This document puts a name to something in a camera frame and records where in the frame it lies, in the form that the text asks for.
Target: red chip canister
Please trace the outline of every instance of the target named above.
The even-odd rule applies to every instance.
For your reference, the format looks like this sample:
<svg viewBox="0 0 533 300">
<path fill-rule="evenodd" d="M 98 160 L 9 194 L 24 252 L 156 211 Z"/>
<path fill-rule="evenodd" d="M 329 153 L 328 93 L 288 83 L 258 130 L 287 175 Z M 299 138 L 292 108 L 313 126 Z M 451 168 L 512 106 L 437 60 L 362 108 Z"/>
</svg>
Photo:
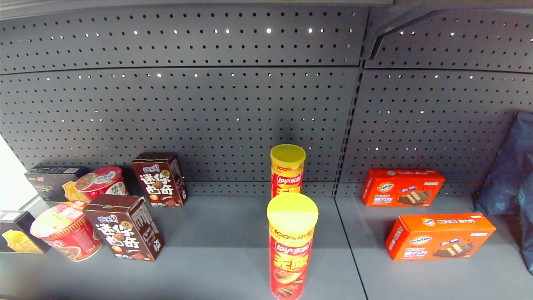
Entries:
<svg viewBox="0 0 533 300">
<path fill-rule="evenodd" d="M 301 193 L 305 150 L 291 144 L 278 145 L 270 151 L 270 159 L 271 197 L 281 193 Z"/>
<path fill-rule="evenodd" d="M 296 300 L 305 285 L 318 208 L 305 195 L 284 193 L 270 200 L 266 210 L 270 290 L 279 300 Z"/>
<path fill-rule="evenodd" d="M 100 194 L 127 196 L 128 190 L 119 167 L 105 167 L 92 171 L 76 181 L 75 189 L 84 193 L 90 200 Z"/>
<path fill-rule="evenodd" d="M 74 262 L 91 257 L 102 246 L 82 210 L 87 203 L 65 202 L 49 208 L 31 225 L 30 233 Z"/>
</svg>

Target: plastic bag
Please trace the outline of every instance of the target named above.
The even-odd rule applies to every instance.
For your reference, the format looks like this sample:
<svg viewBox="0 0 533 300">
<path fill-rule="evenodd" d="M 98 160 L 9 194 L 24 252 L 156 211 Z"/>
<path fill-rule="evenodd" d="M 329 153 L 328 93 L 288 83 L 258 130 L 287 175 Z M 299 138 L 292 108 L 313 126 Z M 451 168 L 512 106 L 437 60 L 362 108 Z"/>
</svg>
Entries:
<svg viewBox="0 0 533 300">
<path fill-rule="evenodd" d="M 518 193 L 520 226 L 522 227 L 522 257 L 533 273 L 533 154 L 527 154 L 522 185 Z"/>
<path fill-rule="evenodd" d="M 533 114 L 518 113 L 475 204 L 484 215 L 517 214 L 526 153 L 533 153 Z"/>
</svg>

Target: perforated metal panel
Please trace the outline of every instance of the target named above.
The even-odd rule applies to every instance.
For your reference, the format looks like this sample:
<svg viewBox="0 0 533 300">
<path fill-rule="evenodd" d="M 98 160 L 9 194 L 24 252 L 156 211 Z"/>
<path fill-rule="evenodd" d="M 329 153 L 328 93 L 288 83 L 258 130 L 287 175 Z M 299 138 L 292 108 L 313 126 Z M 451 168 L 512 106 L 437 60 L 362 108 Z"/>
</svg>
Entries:
<svg viewBox="0 0 533 300">
<path fill-rule="evenodd" d="M 380 20 L 370 22 L 378 26 Z M 450 10 L 389 32 L 366 66 L 531 72 L 532 46 L 530 15 Z"/>
<path fill-rule="evenodd" d="M 26 167 L 175 151 L 187 180 L 270 180 L 270 147 L 333 181 L 357 68 L 104 69 L 5 75 L 2 135 Z"/>
<path fill-rule="evenodd" d="M 370 168 L 435 168 L 480 183 L 513 121 L 533 108 L 532 75 L 461 70 L 365 70 L 341 182 Z"/>
<path fill-rule="evenodd" d="M 335 6 L 174 5 L 4 20 L 1 71 L 358 65 L 367 11 Z"/>
</svg>

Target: gray metal shelf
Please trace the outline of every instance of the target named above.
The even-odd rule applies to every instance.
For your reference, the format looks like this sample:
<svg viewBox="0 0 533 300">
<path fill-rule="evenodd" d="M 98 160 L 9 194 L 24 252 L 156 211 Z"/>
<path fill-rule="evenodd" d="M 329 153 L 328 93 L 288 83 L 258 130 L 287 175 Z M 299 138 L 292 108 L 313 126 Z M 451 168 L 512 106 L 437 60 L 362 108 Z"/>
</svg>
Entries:
<svg viewBox="0 0 533 300">
<path fill-rule="evenodd" d="M 497 230 L 470 258 L 395 262 L 385 250 L 399 215 L 470 212 L 469 198 L 437 198 L 425 208 L 366 207 L 359 197 L 336 202 L 369 299 L 533 299 L 515 239 L 520 229 L 500 218 L 490 218 Z"/>
<path fill-rule="evenodd" d="M 314 198 L 320 216 L 302 300 L 365 299 L 335 202 Z M 115 258 L 107 246 L 73 263 L 0 254 L 0 295 L 22 299 L 273 299 L 267 197 L 192 196 L 184 208 L 153 208 L 166 245 L 157 260 Z M 38 216 L 52 204 L 29 208 Z"/>
</svg>

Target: chocolate wafer box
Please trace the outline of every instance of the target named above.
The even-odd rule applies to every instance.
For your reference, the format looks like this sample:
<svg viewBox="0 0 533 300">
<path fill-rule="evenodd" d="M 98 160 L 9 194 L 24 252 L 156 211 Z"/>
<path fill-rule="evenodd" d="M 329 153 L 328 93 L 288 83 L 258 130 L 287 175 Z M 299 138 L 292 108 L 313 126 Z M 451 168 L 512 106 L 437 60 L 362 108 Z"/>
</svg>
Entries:
<svg viewBox="0 0 533 300">
<path fill-rule="evenodd" d="M 435 170 L 370 169 L 361 197 L 367 206 L 429 206 L 443 183 Z"/>
<path fill-rule="evenodd" d="M 156 260 L 165 244 L 143 197 L 100 194 L 83 213 L 118 258 Z"/>
<path fill-rule="evenodd" d="M 495 230 L 483 214 L 400 216 L 385 246 L 394 260 L 470 257 Z"/>
<path fill-rule="evenodd" d="M 185 204 L 187 189 L 175 153 L 141 153 L 131 165 L 153 207 L 182 207 Z"/>
</svg>

